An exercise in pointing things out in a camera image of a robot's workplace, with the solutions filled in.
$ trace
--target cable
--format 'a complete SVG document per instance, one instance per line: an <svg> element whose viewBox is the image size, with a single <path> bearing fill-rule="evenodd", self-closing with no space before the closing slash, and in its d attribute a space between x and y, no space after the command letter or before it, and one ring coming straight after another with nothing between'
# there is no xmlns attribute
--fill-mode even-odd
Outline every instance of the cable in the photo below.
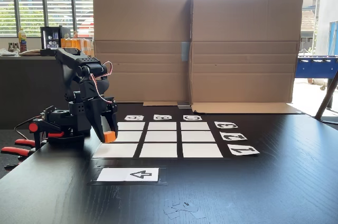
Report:
<svg viewBox="0 0 338 224"><path fill-rule="evenodd" d="M24 124L26 124L26 123L29 123L30 121L32 121L32 120L34 120L34 119L36 119L36 118L39 118L39 117L42 117L42 115L38 115L38 116L32 117L32 118L30 118L30 119L28 119L28 120L26 120L26 121L24 121L24 122L18 124L17 126L14 127L15 132L18 133L20 136L24 137L25 139L28 139L25 135L23 135L22 133L20 133L20 132L17 130L17 128L20 127L20 126L22 126L22 125L24 125Z"/></svg>
<svg viewBox="0 0 338 224"><path fill-rule="evenodd" d="M105 74L103 74L103 75L97 76L96 78L111 75L111 73L112 73L112 63L111 63L110 61L106 61L104 64L106 64L106 63L109 63L109 64L110 64L110 71L107 72L107 73L105 73ZM99 97L100 97L103 101L105 101L105 102L108 103L108 104L112 104L112 101L107 101L105 98L103 98L103 97L100 95L99 89L97 88L97 81L96 81L96 78L95 78L94 74L92 74L92 73L90 74L89 79L92 80L92 81L94 81L94 85L95 85L97 94L99 95Z"/></svg>

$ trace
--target cardboard box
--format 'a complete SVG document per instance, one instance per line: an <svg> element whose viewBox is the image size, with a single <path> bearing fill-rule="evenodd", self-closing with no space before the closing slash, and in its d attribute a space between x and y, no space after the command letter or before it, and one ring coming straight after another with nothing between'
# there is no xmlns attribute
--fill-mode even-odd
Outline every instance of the cardboard box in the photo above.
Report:
<svg viewBox="0 0 338 224"><path fill-rule="evenodd" d="M95 55L117 101L188 101L191 0L94 0Z"/></svg>
<svg viewBox="0 0 338 224"><path fill-rule="evenodd" d="M291 102L302 2L193 0L189 63L196 111L210 111L196 105L201 102L219 102L220 113L229 111L222 102Z"/></svg>
<svg viewBox="0 0 338 224"><path fill-rule="evenodd" d="M296 113L285 103L302 2L94 0L95 54L114 64L107 95L152 105L189 100L198 112Z"/></svg>

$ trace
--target table surface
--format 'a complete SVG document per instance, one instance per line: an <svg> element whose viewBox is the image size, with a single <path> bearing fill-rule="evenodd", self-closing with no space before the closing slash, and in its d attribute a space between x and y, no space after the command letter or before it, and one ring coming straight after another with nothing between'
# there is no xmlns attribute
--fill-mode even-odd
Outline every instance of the table surface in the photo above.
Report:
<svg viewBox="0 0 338 224"><path fill-rule="evenodd" d="M119 105L126 115L192 115L177 107ZM91 159L100 144L45 145L0 180L1 223L337 223L338 131L304 115L201 115L238 125L260 154L219 159ZM166 185L98 185L100 167L161 167ZM166 199L199 206L170 220Z"/></svg>

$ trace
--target black device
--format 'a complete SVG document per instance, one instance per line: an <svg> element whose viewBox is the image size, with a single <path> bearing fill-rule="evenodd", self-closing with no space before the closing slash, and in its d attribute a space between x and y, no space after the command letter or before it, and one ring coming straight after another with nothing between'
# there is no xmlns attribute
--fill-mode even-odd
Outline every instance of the black device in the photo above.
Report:
<svg viewBox="0 0 338 224"><path fill-rule="evenodd" d="M70 28L64 26L40 27L40 31L42 49L61 48L61 38L65 38L65 36L71 37Z"/></svg>
<svg viewBox="0 0 338 224"><path fill-rule="evenodd" d="M34 133L35 149L41 147L41 133L45 133L50 143L67 143L84 139L91 127L98 138L105 142L101 124L104 116L112 132L117 137L117 105L113 97L103 98L109 87L107 67L96 58L91 58L74 48L56 49L54 55L61 65L65 86L65 99L69 110L59 110L51 106L31 120L29 129ZM80 91L71 90L71 82L79 84Z"/></svg>

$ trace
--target red handle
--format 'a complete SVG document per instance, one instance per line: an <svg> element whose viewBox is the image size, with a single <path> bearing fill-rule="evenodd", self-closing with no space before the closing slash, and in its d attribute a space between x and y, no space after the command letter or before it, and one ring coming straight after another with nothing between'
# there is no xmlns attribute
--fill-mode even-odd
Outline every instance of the red handle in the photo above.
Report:
<svg viewBox="0 0 338 224"><path fill-rule="evenodd" d="M29 150L17 148L17 147L11 147L11 146L5 146L1 149L2 154L13 154L13 155L21 155L21 156L28 156Z"/></svg>
<svg viewBox="0 0 338 224"><path fill-rule="evenodd" d="M35 147L35 141L32 141L30 139L17 139L15 141L15 145L19 146L29 146L29 147Z"/></svg>

